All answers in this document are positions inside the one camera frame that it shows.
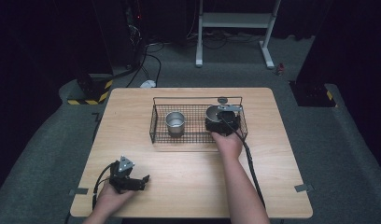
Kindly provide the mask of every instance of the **yellow and black tape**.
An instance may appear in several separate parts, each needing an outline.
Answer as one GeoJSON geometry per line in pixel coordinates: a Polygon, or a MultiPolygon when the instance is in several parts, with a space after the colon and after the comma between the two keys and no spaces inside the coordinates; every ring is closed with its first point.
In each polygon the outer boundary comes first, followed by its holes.
{"type": "Polygon", "coordinates": [[[108,81],[105,86],[101,89],[101,94],[96,98],[84,98],[84,99],[67,99],[70,105],[100,105],[108,96],[109,89],[112,86],[112,80],[108,81]]]}

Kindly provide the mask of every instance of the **white object on floor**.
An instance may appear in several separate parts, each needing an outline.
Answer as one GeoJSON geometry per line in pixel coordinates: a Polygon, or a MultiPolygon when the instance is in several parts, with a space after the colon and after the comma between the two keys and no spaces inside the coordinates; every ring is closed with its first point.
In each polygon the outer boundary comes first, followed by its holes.
{"type": "Polygon", "coordinates": [[[154,88],[156,87],[156,83],[154,80],[147,80],[145,81],[140,88],[154,88]]]}

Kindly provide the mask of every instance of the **white stand leg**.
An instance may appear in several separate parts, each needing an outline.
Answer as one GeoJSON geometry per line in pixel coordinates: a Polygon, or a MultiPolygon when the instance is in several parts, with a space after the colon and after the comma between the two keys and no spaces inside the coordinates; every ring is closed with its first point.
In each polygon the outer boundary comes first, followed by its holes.
{"type": "Polygon", "coordinates": [[[203,66],[203,0],[200,0],[199,29],[197,34],[196,67],[203,66]]]}
{"type": "Polygon", "coordinates": [[[263,46],[263,42],[264,41],[260,41],[260,45],[261,45],[263,58],[265,59],[265,62],[266,62],[266,66],[269,69],[274,69],[275,64],[273,63],[272,57],[270,56],[269,49],[263,46]]]}
{"type": "Polygon", "coordinates": [[[269,25],[266,30],[265,39],[263,41],[260,41],[263,58],[265,59],[266,66],[269,69],[274,69],[275,64],[273,63],[272,57],[270,56],[267,45],[269,43],[270,36],[272,35],[273,27],[275,26],[275,18],[277,17],[277,11],[278,11],[278,8],[280,7],[280,3],[281,3],[281,0],[275,1],[275,7],[273,8],[272,16],[270,17],[270,20],[269,20],[269,25]]]}

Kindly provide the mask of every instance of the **metal cup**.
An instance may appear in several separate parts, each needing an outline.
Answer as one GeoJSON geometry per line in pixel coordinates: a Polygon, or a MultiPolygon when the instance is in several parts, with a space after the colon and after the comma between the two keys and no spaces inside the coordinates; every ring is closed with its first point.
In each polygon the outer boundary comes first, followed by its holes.
{"type": "Polygon", "coordinates": [[[165,123],[171,137],[178,138],[184,135],[185,117],[179,111],[173,111],[166,115],[165,123]]]}

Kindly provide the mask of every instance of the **wire basket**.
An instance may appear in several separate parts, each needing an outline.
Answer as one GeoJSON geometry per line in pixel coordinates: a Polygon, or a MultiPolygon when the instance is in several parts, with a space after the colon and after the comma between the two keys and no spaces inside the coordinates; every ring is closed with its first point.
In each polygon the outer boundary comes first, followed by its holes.
{"type": "Polygon", "coordinates": [[[239,129],[247,137],[246,118],[241,105],[241,97],[155,97],[153,98],[152,118],[149,135],[152,143],[214,143],[210,131],[205,127],[206,110],[211,105],[235,105],[242,109],[234,112],[239,118],[239,129]],[[185,130],[181,137],[172,137],[167,129],[165,117],[178,111],[185,117],[185,130]]]}

